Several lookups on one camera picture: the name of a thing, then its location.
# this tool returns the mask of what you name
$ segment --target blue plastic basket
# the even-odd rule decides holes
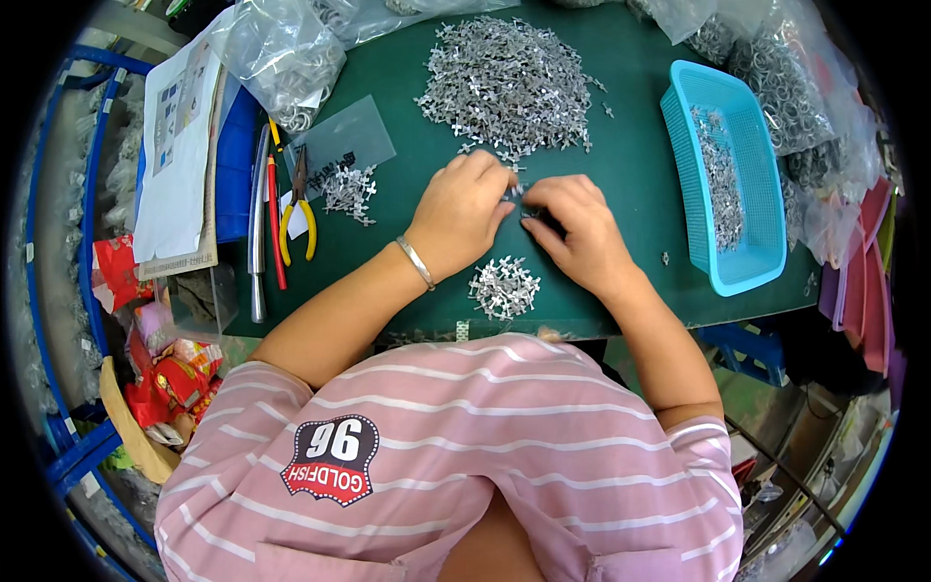
[[[743,81],[689,61],[669,67],[672,85],[660,101],[679,169],[692,264],[708,273],[711,287],[729,297],[768,283],[786,265],[786,215],[776,154],[760,105]],[[692,107],[722,117],[714,138],[734,155],[744,207],[744,234],[735,250],[717,252],[705,162]]]

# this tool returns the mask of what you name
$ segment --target yellow pliers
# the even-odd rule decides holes
[[[281,247],[281,258],[285,266],[290,266],[290,254],[288,253],[288,220],[291,213],[294,212],[294,204],[301,207],[304,218],[307,219],[307,254],[304,258],[310,261],[314,258],[314,251],[317,250],[317,221],[314,219],[314,212],[310,210],[310,204],[307,202],[304,188],[307,186],[307,148],[301,146],[297,153],[297,162],[294,164],[294,176],[291,179],[291,201],[285,207],[285,212],[281,216],[281,226],[278,228],[278,246]]]

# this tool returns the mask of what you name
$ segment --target paper sheet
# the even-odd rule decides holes
[[[216,229],[216,177],[217,177],[217,141],[220,139],[220,118],[223,116],[223,96],[229,86],[223,80],[227,77],[227,70],[220,72],[220,83],[213,99],[213,109],[210,112],[210,139],[207,152],[207,179],[204,184],[204,223],[200,229],[197,240],[197,249],[168,259],[152,259],[139,265],[139,280],[148,280],[155,277],[178,275],[219,263],[217,257],[217,229]]]
[[[146,165],[133,233],[136,263],[197,251],[204,219],[210,106],[220,72],[220,59],[207,39],[219,20],[232,17],[231,10],[221,13],[145,78]]]
[[[284,193],[284,196],[281,196],[278,199],[278,215],[285,213],[285,207],[290,204],[290,198],[293,194],[293,190],[289,190]],[[304,216],[304,213],[301,212],[301,207],[295,206],[294,210],[291,211],[291,216],[288,219],[288,236],[291,240],[299,237],[300,235],[307,232],[307,217]]]

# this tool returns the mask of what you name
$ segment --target white stripe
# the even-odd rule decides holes
[[[266,372],[271,378],[273,378],[273,382],[277,382],[278,380],[285,379],[291,382],[294,386],[297,386],[298,388],[300,388],[302,392],[310,391],[310,388],[307,386],[307,383],[301,380],[300,378],[298,378],[297,376],[295,376],[294,374],[287,372],[285,370],[282,370],[281,368],[278,368],[277,366],[273,366],[269,363],[258,361],[258,360],[247,361],[242,364],[239,364],[233,370],[230,370],[227,373],[227,377],[229,377],[229,374],[233,372],[239,372],[239,371],[242,371],[248,368],[259,368],[259,370],[261,370],[262,372]]]
[[[327,534],[341,535],[343,537],[356,537],[357,535],[428,534],[430,532],[440,532],[446,529],[446,526],[449,525],[450,522],[449,520],[442,520],[426,521],[424,523],[418,523],[417,525],[363,525],[361,527],[346,527],[327,521],[315,520],[314,518],[301,515],[300,513],[271,508],[239,493],[234,493],[233,496],[230,497],[230,500],[233,503],[251,511],[255,511],[265,517],[272,518],[273,520],[286,521],[307,529],[317,530],[318,532],[325,532]]]
[[[581,442],[545,442],[542,440],[533,440],[533,439],[521,439],[514,440],[507,444],[491,445],[491,444],[460,444],[458,442],[452,442],[451,440],[443,439],[442,437],[427,437],[426,439],[420,440],[394,440],[381,436],[379,439],[379,445],[385,447],[386,449],[397,449],[399,451],[408,451],[410,449],[417,449],[427,445],[435,445],[441,449],[446,449],[447,451],[488,451],[489,453],[510,453],[517,449],[523,447],[542,447],[544,449],[551,449],[553,451],[585,451],[588,449],[599,449],[600,447],[610,447],[619,444],[628,444],[638,448],[641,448],[645,451],[659,451],[661,449],[667,449],[669,447],[668,442],[659,442],[657,444],[650,444],[649,442],[643,442],[642,440],[632,439],[630,437],[610,437],[607,439],[595,439],[595,440],[583,440]]]
[[[225,432],[231,437],[236,437],[237,439],[257,440],[258,442],[268,442],[271,440],[268,437],[264,437],[263,435],[257,435],[255,433],[239,430],[238,428],[234,428],[229,425],[223,425],[218,430],[220,430],[220,432]]]
[[[613,382],[605,382],[599,380],[598,378],[589,378],[588,376],[573,376],[570,374],[555,374],[555,373],[526,373],[526,374],[515,374],[511,376],[496,376],[488,368],[477,368],[472,372],[468,373],[452,373],[452,372],[443,372],[442,370],[432,370],[430,368],[421,368],[419,366],[401,366],[397,364],[383,364],[381,366],[371,366],[364,370],[359,370],[358,372],[346,372],[341,373],[336,376],[341,380],[348,380],[350,378],[355,378],[362,374],[369,372],[403,372],[410,373],[418,376],[426,376],[428,378],[438,378],[439,380],[465,380],[472,376],[482,376],[492,384],[503,384],[505,382],[522,382],[526,380],[534,381],[543,381],[543,380],[552,380],[557,382],[589,382],[591,384],[597,384],[599,386],[604,386],[615,392],[620,392],[622,394],[633,394],[629,390],[622,388],[621,386]]]
[[[226,489],[220,484],[220,480],[212,480],[210,482],[210,486],[213,487],[213,491],[217,492],[217,495],[219,495],[221,499],[229,495],[229,493],[226,492]]]
[[[206,527],[200,524],[199,521],[195,520],[191,515],[191,512],[188,510],[187,505],[182,503],[178,509],[181,510],[181,515],[184,518],[184,523],[187,523],[197,532],[197,535],[200,535],[205,542],[211,546],[216,546],[217,548],[225,549],[231,554],[235,554],[242,558],[243,560],[248,560],[250,562],[255,562],[255,552],[249,551],[242,546],[238,546],[228,539],[223,539],[217,537],[214,534],[211,534]]]
[[[218,417],[220,417],[220,416],[226,416],[227,414],[239,414],[239,413],[243,412],[244,410],[246,410],[246,409],[244,409],[244,408],[227,408],[227,409],[224,409],[224,410],[219,411],[218,413],[208,414],[207,416],[204,416],[203,418],[200,419],[200,424],[204,424],[204,423],[206,423],[208,420],[212,420],[212,419],[218,418]]]
[[[261,400],[259,400],[258,402],[255,403],[255,405],[261,408],[264,412],[268,413],[268,415],[271,416],[272,418],[275,418],[276,420],[279,420],[283,422],[284,424],[290,423],[290,419],[287,416],[285,416],[284,414],[272,408],[272,405],[269,404],[268,402],[262,402]]]
[[[704,556],[705,554],[711,553],[711,551],[715,549],[718,546],[718,544],[726,540],[731,535],[734,535],[734,532],[736,531],[737,531],[737,526],[731,524],[731,527],[727,528],[727,530],[723,534],[712,539],[711,543],[708,544],[707,546],[702,546],[701,548],[690,549],[689,551],[683,552],[682,561],[686,562],[688,560],[691,560],[692,558],[697,558],[698,556]]]
[[[220,477],[219,475],[198,475],[197,477],[192,477],[189,480],[183,480],[178,483],[178,485],[168,489],[167,491],[162,490],[164,495],[171,495],[179,491],[186,491],[188,489],[195,489],[197,487],[203,487],[204,485],[210,483],[212,480]]]
[[[400,408],[418,413],[439,413],[450,408],[461,408],[467,413],[474,414],[476,416],[542,416],[546,414],[601,413],[611,411],[616,413],[631,414],[642,420],[654,420],[656,418],[650,413],[641,413],[632,408],[628,408],[626,406],[617,406],[616,404],[564,404],[560,406],[539,406],[533,408],[483,408],[474,406],[471,402],[465,399],[456,399],[450,402],[446,402],[445,404],[434,405],[423,404],[421,402],[412,402],[410,400],[404,399],[393,399],[386,396],[377,395],[359,396],[352,399],[336,401],[322,399],[321,397],[316,397],[310,400],[311,404],[316,404],[328,409],[354,406],[362,402],[379,404],[389,408]]]
[[[625,485],[639,485],[646,483],[649,485],[663,486],[670,485],[681,480],[690,479],[692,476],[688,473],[675,473],[668,477],[657,478],[649,475],[629,475],[627,477],[606,477],[604,479],[577,481],[571,480],[560,473],[547,473],[533,479],[524,475],[519,469],[509,469],[508,475],[515,475],[526,479],[531,485],[546,485],[547,483],[559,482],[573,489],[600,489],[602,487],[623,487]]]
[[[731,496],[731,499],[734,500],[734,503],[736,503],[738,507],[742,507],[740,503],[740,495],[734,493],[734,490],[728,487],[724,483],[724,481],[720,477],[718,477],[718,475],[714,473],[713,471],[709,471],[704,468],[693,468],[693,469],[689,469],[689,472],[692,473],[693,475],[696,475],[697,477],[711,477],[712,479],[717,481],[719,485],[721,485],[721,487],[724,489],[724,491],[727,492],[727,494]]]
[[[740,564],[740,556],[737,556],[737,559],[731,562],[731,565],[727,566],[718,573],[718,580],[721,580],[726,575],[732,573],[738,564]]]
[[[725,448],[723,447],[723,445],[721,445],[721,442],[720,442],[719,440],[717,440],[717,439],[708,439],[708,444],[711,445],[712,447],[714,447],[715,449],[718,449],[718,450],[721,451],[722,453],[726,454],[728,459],[731,458],[730,452],[728,452],[727,449],[725,449]]]
[[[517,333],[517,332],[504,332],[504,333],[499,333],[498,335],[516,335],[517,337],[521,339],[530,340],[531,342],[534,342],[535,344],[542,346],[543,348],[553,352],[554,354],[565,354],[566,353],[564,350],[559,349],[558,347],[554,346],[553,344],[549,342],[544,342],[543,340],[536,337],[535,335],[529,335],[527,333]]]
[[[273,459],[272,457],[268,456],[267,454],[263,454],[263,455],[259,458],[259,463],[262,463],[262,464],[265,465],[266,467],[268,467],[268,468],[274,470],[276,473],[280,473],[281,471],[285,470],[285,466],[284,466],[284,465],[278,463],[278,461],[276,461],[276,460]]]
[[[679,437],[683,437],[691,432],[696,432],[697,430],[717,430],[718,432],[722,432],[725,435],[727,434],[727,429],[724,428],[723,426],[715,425],[713,423],[705,423],[704,425],[688,426],[686,428],[683,428],[682,430],[677,430],[671,435],[668,435],[669,442],[673,442]]]
[[[192,445],[189,446],[188,448],[184,449],[184,453],[183,453],[183,454],[193,453],[194,451],[197,450],[197,447],[199,447],[199,446],[200,446],[201,444],[203,444],[203,443],[204,443],[204,441],[202,440],[202,441],[200,441],[198,444],[192,444]]]
[[[657,525],[660,523],[670,524],[676,523],[678,521],[685,521],[691,517],[705,513],[717,505],[717,503],[717,497],[711,497],[705,505],[688,509],[682,513],[676,513],[674,515],[653,515],[648,518],[637,518],[633,520],[585,522],[579,520],[575,516],[568,516],[564,518],[557,518],[554,521],[564,527],[574,525],[581,528],[584,532],[612,532],[617,530],[646,527],[649,525]]]
[[[168,544],[162,544],[162,553],[181,566],[181,569],[184,571],[184,575],[187,576],[188,580],[192,580],[192,582],[212,582],[209,578],[205,578],[202,575],[197,575],[194,572],[191,572],[191,566],[187,565],[187,562],[185,562],[181,556],[174,553],[174,551],[169,548]]]
[[[416,479],[398,479],[389,481],[387,483],[373,483],[371,488],[376,492],[387,491],[389,489],[415,489],[417,491],[431,491],[436,489],[440,485],[446,483],[452,483],[454,481],[463,480],[468,475],[465,473],[452,473],[440,480],[427,481],[427,480],[416,480]]]
[[[235,386],[225,387],[222,386],[217,392],[217,396],[221,394],[228,394],[235,390],[242,390],[243,388],[256,388],[259,390],[265,390],[266,392],[283,392],[288,395],[288,400],[291,401],[291,404],[294,406],[299,406],[297,403],[297,397],[294,396],[294,393],[288,390],[287,388],[279,388],[276,386],[270,386],[268,384],[259,384],[257,382],[244,382],[242,384],[237,384]]]
[[[185,456],[181,462],[185,463],[186,465],[193,465],[195,467],[201,468],[210,466],[210,461],[205,461],[204,459],[193,456],[192,454]]]
[[[520,362],[533,362],[533,363],[550,363],[550,362],[560,362],[564,364],[573,364],[575,366],[583,366],[591,370],[591,367],[588,366],[584,361],[579,361],[578,359],[524,359],[521,356],[518,356],[517,352],[506,345],[489,345],[480,349],[464,349],[462,347],[440,347],[441,345],[437,344],[426,344],[433,349],[440,349],[445,352],[453,352],[453,354],[461,354],[463,356],[479,356],[481,354],[487,354],[488,352],[501,351],[507,354],[507,356],[514,361]]]

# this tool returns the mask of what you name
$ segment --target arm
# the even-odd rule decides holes
[[[498,225],[514,209],[500,202],[516,176],[488,152],[458,156],[434,174],[404,236],[435,284],[492,247]],[[320,387],[344,372],[389,319],[426,291],[399,245],[389,243],[356,271],[288,316],[252,353]]]
[[[660,426],[668,429],[703,414],[723,420],[721,395],[708,363],[630,258],[601,190],[587,176],[546,178],[523,199],[549,209],[565,228],[563,240],[539,220],[521,221],[556,265],[611,312]]]

